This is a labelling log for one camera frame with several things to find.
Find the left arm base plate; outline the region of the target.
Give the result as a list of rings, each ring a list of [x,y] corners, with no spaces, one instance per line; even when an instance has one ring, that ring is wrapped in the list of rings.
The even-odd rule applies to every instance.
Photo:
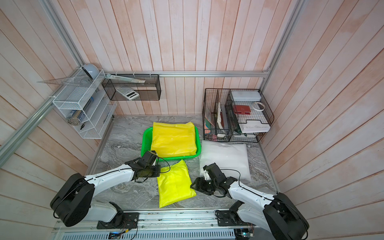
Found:
[[[139,213],[117,213],[117,215],[108,223],[99,221],[98,230],[104,229],[136,229],[138,226]]]

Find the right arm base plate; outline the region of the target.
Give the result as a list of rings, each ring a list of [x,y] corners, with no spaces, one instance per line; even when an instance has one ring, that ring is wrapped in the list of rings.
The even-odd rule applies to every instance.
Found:
[[[253,224],[243,222],[235,213],[227,210],[216,210],[218,226],[220,227],[253,227]]]

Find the grey round tape dispenser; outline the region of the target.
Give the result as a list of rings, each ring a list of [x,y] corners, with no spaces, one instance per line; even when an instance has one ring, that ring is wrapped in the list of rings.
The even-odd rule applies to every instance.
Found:
[[[99,69],[95,65],[93,65],[93,64],[84,64],[84,65],[82,65],[82,70],[92,80],[95,80],[98,77],[99,73],[100,73]]]

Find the neon yellow raincoat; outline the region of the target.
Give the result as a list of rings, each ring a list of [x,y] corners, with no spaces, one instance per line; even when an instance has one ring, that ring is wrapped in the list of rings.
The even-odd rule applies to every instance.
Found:
[[[193,198],[197,195],[196,191],[191,188],[192,181],[184,160],[170,167],[161,168],[157,181],[159,208]]]

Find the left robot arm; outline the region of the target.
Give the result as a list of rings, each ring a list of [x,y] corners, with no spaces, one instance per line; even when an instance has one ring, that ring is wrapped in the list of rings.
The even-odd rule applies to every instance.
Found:
[[[66,227],[82,221],[97,221],[101,229],[123,229],[131,224],[124,211],[114,202],[93,200],[101,192],[125,182],[157,178],[161,174],[156,153],[147,151],[142,157],[94,175],[73,174],[50,203],[53,216]]]

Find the red wallet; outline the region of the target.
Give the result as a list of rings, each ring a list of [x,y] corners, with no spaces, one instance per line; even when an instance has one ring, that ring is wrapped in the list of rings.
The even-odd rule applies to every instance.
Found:
[[[233,110],[238,115],[250,115],[252,112],[250,106],[247,105],[234,105]]]

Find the white box top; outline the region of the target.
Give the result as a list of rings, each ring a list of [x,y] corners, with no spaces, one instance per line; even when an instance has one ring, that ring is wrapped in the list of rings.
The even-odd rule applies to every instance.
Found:
[[[261,94],[258,91],[231,91],[235,102],[259,102]]]

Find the clear straight ruler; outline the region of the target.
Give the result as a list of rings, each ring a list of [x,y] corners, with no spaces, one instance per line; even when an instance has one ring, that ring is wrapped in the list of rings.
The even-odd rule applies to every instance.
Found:
[[[109,80],[118,80],[118,81],[124,81],[126,83],[136,83],[136,84],[144,84],[146,82],[145,80],[134,79],[130,77],[123,77],[118,75],[111,75],[111,74],[107,74],[105,78]]]

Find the green plastic basket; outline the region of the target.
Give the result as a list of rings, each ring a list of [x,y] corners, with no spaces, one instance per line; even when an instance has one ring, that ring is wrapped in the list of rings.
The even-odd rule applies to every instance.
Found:
[[[199,131],[192,123],[154,123],[143,133],[141,156],[148,151],[167,161],[196,158],[202,152]]]

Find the clear triangle ruler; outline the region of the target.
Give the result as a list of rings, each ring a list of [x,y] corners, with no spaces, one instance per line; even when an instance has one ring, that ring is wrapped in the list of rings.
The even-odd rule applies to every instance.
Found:
[[[38,83],[61,86],[89,87],[92,82],[93,80],[88,76],[75,76],[70,78],[39,81]]]

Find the white calculator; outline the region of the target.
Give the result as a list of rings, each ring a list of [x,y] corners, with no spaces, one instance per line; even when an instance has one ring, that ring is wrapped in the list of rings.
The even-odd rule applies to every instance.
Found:
[[[135,100],[140,96],[131,88],[116,88],[116,91],[129,101]]]

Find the aluminium front rail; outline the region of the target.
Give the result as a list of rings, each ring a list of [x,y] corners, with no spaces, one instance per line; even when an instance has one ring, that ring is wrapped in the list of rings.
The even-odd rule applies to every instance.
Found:
[[[133,210],[138,213],[139,233],[144,231],[220,229],[216,209],[170,209],[170,210]],[[107,232],[98,229],[97,221],[84,221],[73,227],[66,227],[58,221],[52,233]]]

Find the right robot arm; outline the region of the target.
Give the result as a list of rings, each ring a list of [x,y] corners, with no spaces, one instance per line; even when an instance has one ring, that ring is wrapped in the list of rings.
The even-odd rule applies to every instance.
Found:
[[[191,189],[235,200],[228,210],[215,212],[221,227],[258,227],[276,240],[306,240],[309,236],[308,221],[285,194],[271,195],[248,187],[239,178],[227,177],[215,163],[203,167],[203,177],[196,178]]]

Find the white translucent raincoat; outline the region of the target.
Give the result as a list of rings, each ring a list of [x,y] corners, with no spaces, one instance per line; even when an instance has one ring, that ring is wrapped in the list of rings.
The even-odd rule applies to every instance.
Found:
[[[200,176],[204,176],[204,166],[217,164],[227,177],[251,181],[246,144],[226,144],[202,141],[200,154]]]

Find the metal brush roll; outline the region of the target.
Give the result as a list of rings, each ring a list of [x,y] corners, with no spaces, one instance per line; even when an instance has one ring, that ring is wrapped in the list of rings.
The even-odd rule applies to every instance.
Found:
[[[85,114],[82,110],[72,110],[67,117],[67,123],[72,126],[78,126],[82,123]]]

